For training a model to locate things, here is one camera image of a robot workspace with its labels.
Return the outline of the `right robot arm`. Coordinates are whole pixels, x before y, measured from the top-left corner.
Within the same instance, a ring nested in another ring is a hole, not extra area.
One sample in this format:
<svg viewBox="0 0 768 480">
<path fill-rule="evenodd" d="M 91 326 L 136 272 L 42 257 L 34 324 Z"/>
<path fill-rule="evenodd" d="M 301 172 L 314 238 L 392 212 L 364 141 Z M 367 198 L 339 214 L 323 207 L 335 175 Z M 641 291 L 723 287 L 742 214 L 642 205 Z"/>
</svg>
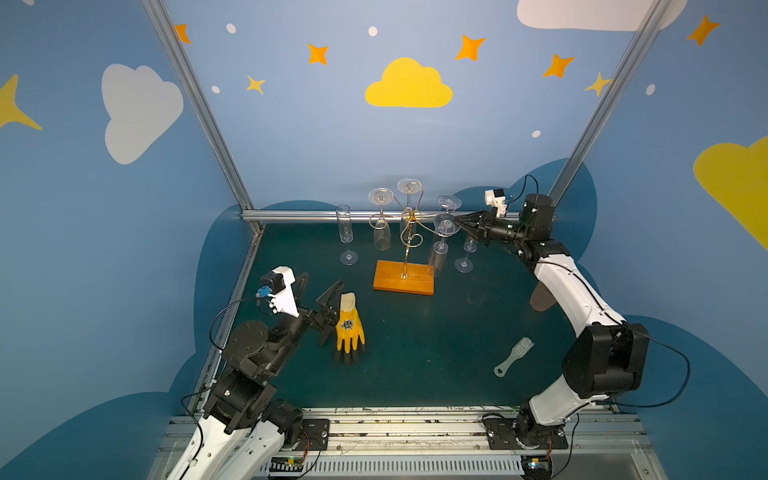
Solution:
<svg viewBox="0 0 768 480">
<path fill-rule="evenodd" d="M 535 275 L 538 289 L 557 303 L 576 336 L 562 362 L 562 373 L 548 388 L 522 404 L 515 437 L 525 449 L 538 448 L 563 432 L 567 419 L 584 407 L 638 389 L 653 337 L 629 323 L 584 278 L 566 246 L 553 238 L 555 207 L 550 197 L 526 196 L 518 219 L 490 209 L 457 217 L 457 224 L 483 244 L 514 247 Z"/>
</svg>

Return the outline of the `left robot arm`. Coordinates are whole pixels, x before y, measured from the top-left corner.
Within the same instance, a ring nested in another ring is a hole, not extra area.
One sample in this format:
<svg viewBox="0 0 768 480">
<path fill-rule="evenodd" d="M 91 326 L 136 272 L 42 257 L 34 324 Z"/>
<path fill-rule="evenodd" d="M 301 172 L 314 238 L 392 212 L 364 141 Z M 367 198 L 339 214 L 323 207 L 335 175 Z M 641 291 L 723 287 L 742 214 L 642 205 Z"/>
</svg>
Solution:
<svg viewBox="0 0 768 480">
<path fill-rule="evenodd" d="M 276 398 L 272 379 L 309 329 L 327 339 L 341 313 L 342 281 L 300 306 L 308 276 L 281 266 L 266 273 L 254 299 L 268 304 L 278 322 L 248 321 L 230 334 L 220 353 L 226 365 L 211 386 L 196 429 L 169 473 L 171 479 L 250 479 L 284 448 L 304 453 L 327 448 L 328 421 L 305 421 L 301 409 Z"/>
</svg>

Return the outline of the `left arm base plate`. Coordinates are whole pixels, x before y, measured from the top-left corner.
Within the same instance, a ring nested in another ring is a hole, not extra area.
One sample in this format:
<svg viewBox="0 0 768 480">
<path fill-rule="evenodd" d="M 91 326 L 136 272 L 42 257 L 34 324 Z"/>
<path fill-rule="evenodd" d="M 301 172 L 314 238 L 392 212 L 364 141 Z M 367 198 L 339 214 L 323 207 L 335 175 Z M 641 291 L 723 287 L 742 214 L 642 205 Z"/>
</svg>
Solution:
<svg viewBox="0 0 768 480">
<path fill-rule="evenodd" d="M 330 420 L 305 418 L 291 431 L 285 446 L 291 451 L 326 451 L 330 437 Z"/>
</svg>

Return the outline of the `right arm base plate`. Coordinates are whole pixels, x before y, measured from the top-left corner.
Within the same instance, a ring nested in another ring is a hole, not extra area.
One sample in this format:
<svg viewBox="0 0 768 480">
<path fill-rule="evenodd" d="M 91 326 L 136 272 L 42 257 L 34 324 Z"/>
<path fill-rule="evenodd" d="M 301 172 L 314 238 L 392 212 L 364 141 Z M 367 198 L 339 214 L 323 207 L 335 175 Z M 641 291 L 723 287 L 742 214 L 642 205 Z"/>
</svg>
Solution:
<svg viewBox="0 0 768 480">
<path fill-rule="evenodd" d="M 569 447 L 563 425 L 542 426 L 527 416 L 486 414 L 480 419 L 491 450 L 564 450 Z"/>
</svg>

